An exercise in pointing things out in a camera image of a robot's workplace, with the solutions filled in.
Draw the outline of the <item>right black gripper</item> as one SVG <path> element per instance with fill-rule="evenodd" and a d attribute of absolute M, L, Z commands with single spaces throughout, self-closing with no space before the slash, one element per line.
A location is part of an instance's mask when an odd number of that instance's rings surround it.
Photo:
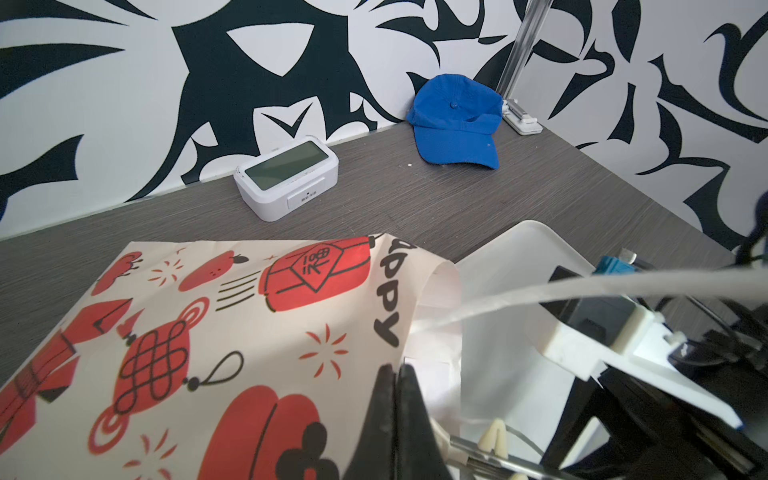
<path fill-rule="evenodd" d="M 763 479 L 767 475 L 767 274 L 742 265 L 722 271 L 660 271 L 641 264 L 629 275 L 581 277 L 557 268 L 539 298 L 567 293 L 626 295 L 648 308 L 682 297 L 696 308 L 713 297 L 737 320 L 722 323 L 684 355 L 669 360 L 679 372 L 730 405 L 735 428 L 695 406 L 607 367 L 584 381 L 574 375 L 543 466 L 583 479 Z"/>

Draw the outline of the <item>red white paper bag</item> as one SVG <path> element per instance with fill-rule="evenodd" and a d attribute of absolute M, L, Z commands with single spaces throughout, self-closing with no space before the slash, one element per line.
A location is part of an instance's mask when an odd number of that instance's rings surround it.
<path fill-rule="evenodd" d="M 460 300 L 390 234 L 133 242 L 1 390 L 5 479 L 339 479 L 377 372 Z"/>

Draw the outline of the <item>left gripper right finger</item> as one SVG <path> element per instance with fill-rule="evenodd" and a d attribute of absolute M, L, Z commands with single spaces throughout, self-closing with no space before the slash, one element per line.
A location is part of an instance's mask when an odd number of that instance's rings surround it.
<path fill-rule="evenodd" d="M 396 479 L 452 479 L 438 448 L 415 369 L 405 363 L 397 374 Z"/>

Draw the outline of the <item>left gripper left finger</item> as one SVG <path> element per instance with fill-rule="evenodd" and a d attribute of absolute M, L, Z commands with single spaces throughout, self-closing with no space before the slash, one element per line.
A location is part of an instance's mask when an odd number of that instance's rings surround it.
<path fill-rule="evenodd" d="M 394 479 L 396 471 L 396 373 L 382 365 L 353 457 L 343 479 Z"/>

